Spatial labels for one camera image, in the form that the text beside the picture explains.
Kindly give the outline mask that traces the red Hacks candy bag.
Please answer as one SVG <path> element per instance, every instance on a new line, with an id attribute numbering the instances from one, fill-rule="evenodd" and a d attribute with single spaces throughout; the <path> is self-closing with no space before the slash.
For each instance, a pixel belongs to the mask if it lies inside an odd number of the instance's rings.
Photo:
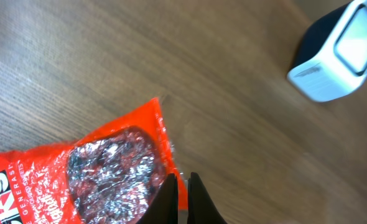
<path id="1" fill-rule="evenodd" d="M 0 223 L 136 223 L 171 173 L 153 98 L 78 141 L 0 152 Z"/>

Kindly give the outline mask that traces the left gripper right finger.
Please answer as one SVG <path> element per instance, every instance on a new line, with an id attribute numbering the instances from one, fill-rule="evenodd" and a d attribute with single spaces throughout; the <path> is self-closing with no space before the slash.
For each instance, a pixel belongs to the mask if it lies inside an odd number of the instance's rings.
<path id="1" fill-rule="evenodd" d="M 188 180 L 187 224 L 227 224 L 196 172 Z"/>

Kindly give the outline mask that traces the white barcode scanner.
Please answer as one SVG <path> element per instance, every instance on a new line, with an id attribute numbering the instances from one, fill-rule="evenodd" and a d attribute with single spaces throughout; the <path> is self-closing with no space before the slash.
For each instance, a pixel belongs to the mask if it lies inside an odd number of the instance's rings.
<path id="1" fill-rule="evenodd" d="M 367 0 L 355 0 L 305 32 L 288 81 L 316 102 L 349 95 L 367 78 Z"/>

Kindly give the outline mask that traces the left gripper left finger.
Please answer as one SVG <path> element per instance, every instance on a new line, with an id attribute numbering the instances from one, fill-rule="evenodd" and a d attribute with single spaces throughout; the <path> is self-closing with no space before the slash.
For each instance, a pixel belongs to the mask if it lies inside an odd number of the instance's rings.
<path id="1" fill-rule="evenodd" d="M 178 183 L 169 174 L 137 224 L 178 224 Z"/>

